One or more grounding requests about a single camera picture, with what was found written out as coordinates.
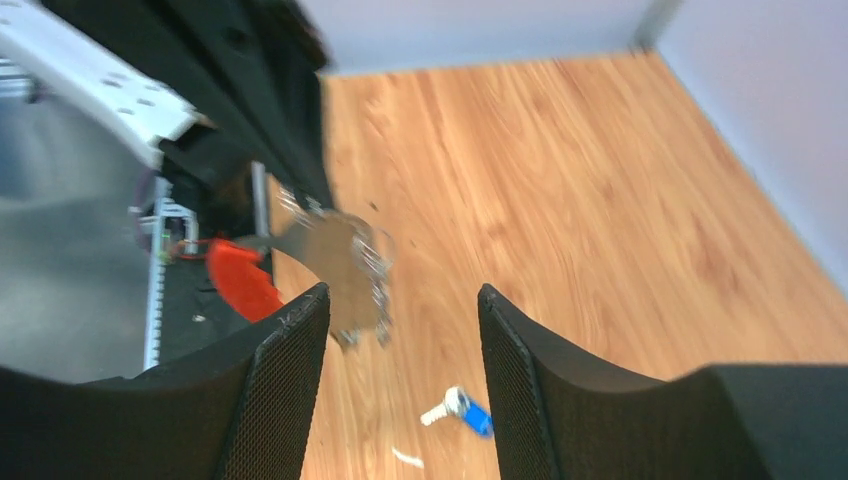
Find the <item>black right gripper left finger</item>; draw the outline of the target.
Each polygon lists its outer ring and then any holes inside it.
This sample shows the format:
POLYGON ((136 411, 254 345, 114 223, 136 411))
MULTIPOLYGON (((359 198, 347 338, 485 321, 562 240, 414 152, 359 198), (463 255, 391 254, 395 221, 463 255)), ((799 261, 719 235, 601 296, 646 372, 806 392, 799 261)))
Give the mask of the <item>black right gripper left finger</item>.
POLYGON ((131 378, 1 372, 5 479, 296 479, 330 320, 319 283, 270 317, 131 378))

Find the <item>blue tag key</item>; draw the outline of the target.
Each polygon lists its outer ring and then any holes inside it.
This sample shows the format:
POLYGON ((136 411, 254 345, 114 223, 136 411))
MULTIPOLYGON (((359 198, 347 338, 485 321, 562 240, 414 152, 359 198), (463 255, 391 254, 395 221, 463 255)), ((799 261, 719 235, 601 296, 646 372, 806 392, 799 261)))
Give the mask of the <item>blue tag key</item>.
POLYGON ((427 412, 420 415, 420 422, 430 426, 434 422, 456 417, 462 420, 473 432, 484 438, 494 436, 494 425, 491 414, 473 400, 460 386, 449 387, 443 400, 427 412))

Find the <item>keyring holder with red handle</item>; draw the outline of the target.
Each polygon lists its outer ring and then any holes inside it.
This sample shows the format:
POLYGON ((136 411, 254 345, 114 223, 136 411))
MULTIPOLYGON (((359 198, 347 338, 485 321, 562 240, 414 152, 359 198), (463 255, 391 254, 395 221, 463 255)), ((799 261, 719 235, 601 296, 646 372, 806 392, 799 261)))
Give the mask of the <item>keyring holder with red handle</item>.
POLYGON ((310 199, 301 208, 294 195, 279 190, 293 216, 280 235, 215 239, 206 253, 209 278, 223 300, 256 323, 283 306, 270 274, 260 268, 264 253, 279 251, 326 283, 331 295, 329 333, 347 349, 372 330, 385 347, 391 340, 388 272, 393 264, 378 249, 378 230, 364 219, 325 209, 310 199))

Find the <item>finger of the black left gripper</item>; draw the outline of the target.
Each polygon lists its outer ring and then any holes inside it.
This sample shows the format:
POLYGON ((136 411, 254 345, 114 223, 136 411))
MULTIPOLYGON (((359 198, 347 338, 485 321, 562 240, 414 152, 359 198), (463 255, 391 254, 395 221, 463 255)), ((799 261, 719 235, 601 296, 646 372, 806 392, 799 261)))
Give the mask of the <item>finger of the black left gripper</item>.
POLYGON ((155 1, 235 107, 219 120, 258 150, 297 205, 332 209, 318 72, 328 57, 296 1, 155 1))

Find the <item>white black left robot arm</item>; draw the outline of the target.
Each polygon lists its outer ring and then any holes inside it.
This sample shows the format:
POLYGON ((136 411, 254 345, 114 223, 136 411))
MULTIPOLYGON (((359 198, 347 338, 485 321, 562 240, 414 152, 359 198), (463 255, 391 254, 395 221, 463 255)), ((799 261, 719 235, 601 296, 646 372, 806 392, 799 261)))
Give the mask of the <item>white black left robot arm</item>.
POLYGON ((5 1, 1 52, 114 134, 194 211, 253 162, 330 208, 320 70, 296 1, 5 1))

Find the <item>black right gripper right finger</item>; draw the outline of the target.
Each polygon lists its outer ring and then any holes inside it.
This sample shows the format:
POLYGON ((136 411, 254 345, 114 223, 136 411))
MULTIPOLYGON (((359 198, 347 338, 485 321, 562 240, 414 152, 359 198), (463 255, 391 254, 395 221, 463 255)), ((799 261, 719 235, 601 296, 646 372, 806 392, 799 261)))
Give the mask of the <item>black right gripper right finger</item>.
POLYGON ((505 479, 843 479, 847 369, 712 364, 670 381, 597 357, 491 285, 482 354, 505 479))

